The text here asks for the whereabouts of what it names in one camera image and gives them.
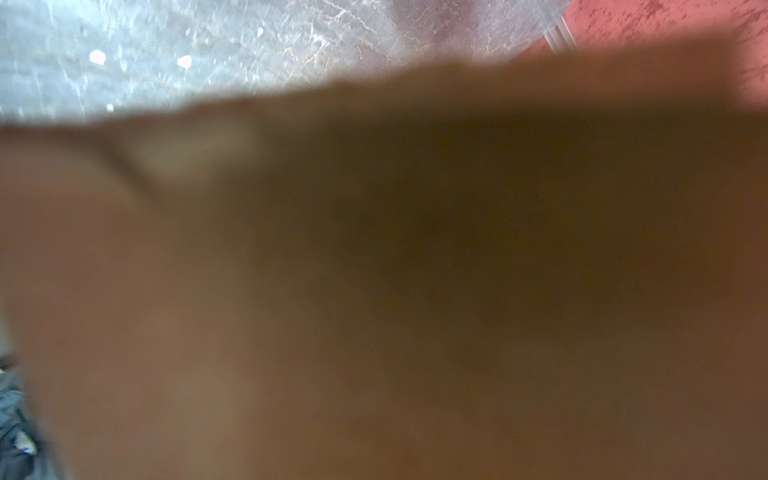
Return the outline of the brown cardboard box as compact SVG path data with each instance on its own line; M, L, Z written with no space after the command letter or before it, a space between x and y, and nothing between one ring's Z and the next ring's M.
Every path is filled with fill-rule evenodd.
M77 479L763 479L767 113L724 36L1 130Z

